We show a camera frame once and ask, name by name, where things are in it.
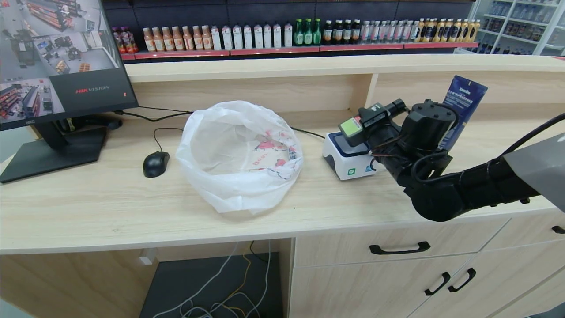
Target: green glass bottle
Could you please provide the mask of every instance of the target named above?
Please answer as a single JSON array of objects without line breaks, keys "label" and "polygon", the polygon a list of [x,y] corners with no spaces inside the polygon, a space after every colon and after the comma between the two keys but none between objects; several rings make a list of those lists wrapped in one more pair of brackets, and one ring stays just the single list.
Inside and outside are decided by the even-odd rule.
[{"label": "green glass bottle", "polygon": [[306,29],[304,31],[304,45],[312,45],[312,19],[306,19]]},{"label": "green glass bottle", "polygon": [[304,44],[304,33],[302,32],[302,19],[296,19],[296,28],[294,29],[294,45],[301,46]]},{"label": "green glass bottle", "polygon": [[320,19],[316,18],[316,24],[314,24],[314,33],[312,34],[312,43],[314,45],[320,45],[321,42],[321,31],[320,31]]}]

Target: blue product package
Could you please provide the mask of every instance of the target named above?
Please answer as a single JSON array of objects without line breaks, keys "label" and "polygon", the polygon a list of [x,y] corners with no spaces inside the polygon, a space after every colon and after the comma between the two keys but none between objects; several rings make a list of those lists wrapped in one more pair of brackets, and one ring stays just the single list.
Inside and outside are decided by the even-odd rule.
[{"label": "blue product package", "polygon": [[451,86],[445,95],[444,104],[451,106],[459,114],[459,123],[445,134],[444,139],[440,142],[441,149],[449,151],[453,148],[487,89],[488,87],[461,76],[453,77]]}]

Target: hikvision logo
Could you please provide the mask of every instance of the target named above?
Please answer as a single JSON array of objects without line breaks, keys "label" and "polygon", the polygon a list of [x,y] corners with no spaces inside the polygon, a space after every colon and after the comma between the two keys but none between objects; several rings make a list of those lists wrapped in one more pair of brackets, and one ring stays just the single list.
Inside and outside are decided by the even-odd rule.
[{"label": "hikvision logo", "polygon": [[99,86],[99,87],[93,87],[93,88],[81,88],[81,89],[77,89],[75,94],[82,94],[82,93],[89,93],[89,92],[98,92],[98,91],[105,91],[107,89],[110,89],[110,86]]}]

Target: black drawer handle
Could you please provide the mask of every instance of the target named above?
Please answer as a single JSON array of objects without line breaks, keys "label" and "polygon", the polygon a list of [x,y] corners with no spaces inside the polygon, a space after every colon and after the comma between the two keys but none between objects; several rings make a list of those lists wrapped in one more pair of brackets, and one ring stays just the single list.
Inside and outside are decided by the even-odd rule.
[{"label": "black drawer handle", "polygon": [[461,288],[465,287],[466,284],[468,284],[473,278],[475,278],[475,275],[477,275],[477,271],[474,268],[469,268],[467,270],[467,273],[469,274],[469,278],[463,283],[463,285],[459,286],[459,288],[455,288],[453,286],[449,286],[447,288],[450,293],[457,293],[459,290],[461,290]]},{"label": "black drawer handle", "polygon": [[553,232],[555,232],[557,234],[565,234],[565,229],[560,227],[559,225],[555,225],[551,229],[553,230]]},{"label": "black drawer handle", "polygon": [[449,282],[449,280],[451,279],[451,275],[449,275],[448,272],[444,272],[441,276],[444,278],[444,282],[441,283],[440,287],[438,287],[438,288],[437,288],[436,290],[434,290],[434,291],[431,291],[429,288],[426,289],[426,290],[424,290],[424,293],[425,293],[426,296],[431,296],[431,295],[437,293],[437,292],[438,292],[442,287],[444,287],[445,284],[447,284],[447,282]]},{"label": "black drawer handle", "polygon": [[378,245],[369,246],[369,250],[371,250],[371,253],[377,254],[377,255],[395,255],[395,254],[420,253],[420,252],[424,252],[424,251],[429,250],[430,247],[431,246],[429,245],[428,242],[423,241],[423,242],[418,243],[418,249],[416,249],[416,250],[388,252],[388,251],[383,251],[383,249]]}]

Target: robotic arm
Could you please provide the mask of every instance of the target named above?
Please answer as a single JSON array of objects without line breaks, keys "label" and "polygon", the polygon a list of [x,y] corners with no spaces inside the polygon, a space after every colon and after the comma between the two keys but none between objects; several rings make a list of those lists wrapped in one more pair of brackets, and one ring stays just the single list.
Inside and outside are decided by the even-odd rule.
[{"label": "robotic arm", "polygon": [[[392,119],[402,113],[408,116],[399,126]],[[459,121],[458,113],[447,105],[425,100],[409,110],[400,99],[387,106],[375,104],[360,108],[357,116],[340,124],[340,130],[350,146],[368,144],[373,161],[383,164],[405,188],[404,193],[420,215],[445,222],[487,205],[515,201],[526,204],[540,192],[565,210],[563,195],[558,194],[565,188],[565,135],[515,151],[564,119],[565,113],[546,122],[497,158],[445,175],[441,174],[452,157],[438,146]]]}]

